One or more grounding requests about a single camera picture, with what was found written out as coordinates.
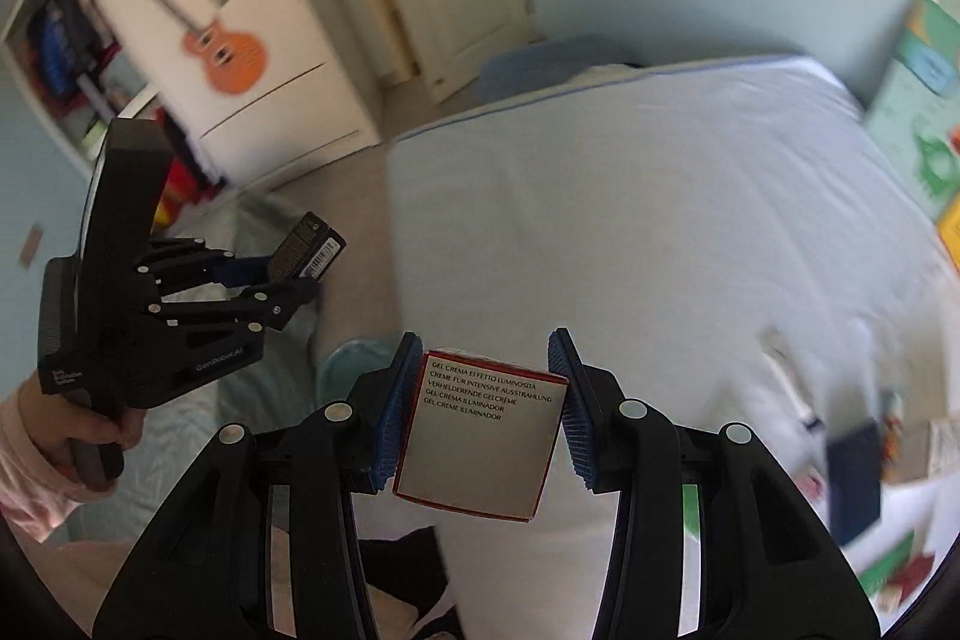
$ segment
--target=blue trim on sheet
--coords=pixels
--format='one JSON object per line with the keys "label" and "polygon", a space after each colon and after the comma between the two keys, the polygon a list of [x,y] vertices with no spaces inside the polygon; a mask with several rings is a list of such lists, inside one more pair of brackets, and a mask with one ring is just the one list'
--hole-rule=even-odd
{"label": "blue trim on sheet", "polygon": [[673,65],[673,66],[658,66],[653,68],[644,68],[640,70],[635,76],[619,77],[618,79],[612,79],[608,82],[597,82],[593,85],[583,85],[579,88],[570,88],[568,91],[563,92],[552,92],[550,95],[540,95],[537,98],[529,98],[525,101],[517,101],[517,103],[508,104],[503,107],[496,107],[494,109],[487,109],[481,112],[477,112],[475,115],[467,115],[459,118],[459,116],[453,116],[453,118],[448,119],[448,121],[435,122],[435,124],[429,124],[422,128],[415,128],[413,131],[408,131],[405,134],[398,136],[394,143],[398,145],[401,142],[406,142],[414,137],[419,137],[421,134],[426,134],[430,131],[436,131],[438,128],[445,128],[448,125],[460,124],[464,121],[475,121],[477,118],[486,118],[488,115],[497,115],[501,112],[508,112],[512,109],[520,109],[520,107],[529,107],[534,104],[541,104],[544,101],[549,101],[551,98],[560,98],[565,95],[576,95],[578,92],[592,91],[595,88],[606,88],[610,85],[627,85],[632,82],[640,82],[642,79],[652,76],[670,76],[671,74],[688,74],[696,73],[696,71],[721,71],[724,68],[737,68],[740,66],[768,66],[774,63],[781,63],[781,61],[792,61],[797,58],[806,58],[807,55],[771,55],[771,56],[758,56],[755,58],[744,58],[742,60],[733,60],[730,63],[702,63],[697,65],[683,66]]}

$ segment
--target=white wardrobe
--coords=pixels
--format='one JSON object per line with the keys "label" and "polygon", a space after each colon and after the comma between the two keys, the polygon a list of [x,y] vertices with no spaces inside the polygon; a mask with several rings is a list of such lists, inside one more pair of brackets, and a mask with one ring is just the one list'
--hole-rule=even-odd
{"label": "white wardrobe", "polygon": [[[380,140],[380,90],[336,0],[325,10],[311,0],[96,1],[163,104],[233,185],[275,186]],[[323,14],[333,15],[329,25]],[[265,63],[251,85],[215,87],[205,59],[184,47],[184,19],[197,28],[219,20],[256,38]]]}

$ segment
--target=silver screw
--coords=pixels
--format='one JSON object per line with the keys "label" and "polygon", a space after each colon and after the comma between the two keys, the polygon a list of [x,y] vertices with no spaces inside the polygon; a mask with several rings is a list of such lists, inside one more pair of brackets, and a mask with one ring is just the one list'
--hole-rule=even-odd
{"label": "silver screw", "polygon": [[224,445],[235,445],[241,439],[243,439],[246,432],[243,431],[243,427],[238,423],[230,423],[227,426],[224,426],[223,429],[220,429],[220,442],[223,442]]}
{"label": "silver screw", "polygon": [[753,438],[750,429],[743,424],[734,423],[733,426],[727,427],[727,439],[730,439],[730,442],[736,442],[737,445],[746,445]]}
{"label": "silver screw", "polygon": [[624,418],[640,420],[640,418],[646,417],[647,405],[644,405],[640,399],[624,399],[620,403],[619,410]]}
{"label": "silver screw", "polygon": [[323,416],[326,420],[332,421],[333,423],[346,421],[347,418],[350,418],[350,415],[353,415],[353,408],[347,405],[346,402],[333,402],[327,405],[326,410],[323,411]]}

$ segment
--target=guitar neck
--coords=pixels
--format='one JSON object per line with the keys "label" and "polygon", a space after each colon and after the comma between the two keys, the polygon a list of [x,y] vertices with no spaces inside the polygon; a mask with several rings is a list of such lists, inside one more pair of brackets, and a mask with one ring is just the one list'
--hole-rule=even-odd
{"label": "guitar neck", "polygon": [[197,25],[196,21],[193,20],[189,15],[180,9],[173,1],[170,0],[156,0],[160,6],[166,9],[171,15],[173,15],[177,20],[183,23],[186,28],[193,34],[198,36],[203,33],[203,28],[200,25]]}

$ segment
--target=guitar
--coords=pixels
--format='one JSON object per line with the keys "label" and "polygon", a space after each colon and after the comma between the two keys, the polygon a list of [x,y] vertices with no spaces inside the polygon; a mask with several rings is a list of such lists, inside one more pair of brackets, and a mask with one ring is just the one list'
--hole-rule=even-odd
{"label": "guitar", "polygon": [[155,1],[186,26],[181,47],[188,55],[203,61],[206,81],[214,90],[241,94],[263,76],[267,49],[256,36],[226,30],[217,17],[210,25],[197,25],[173,1]]}

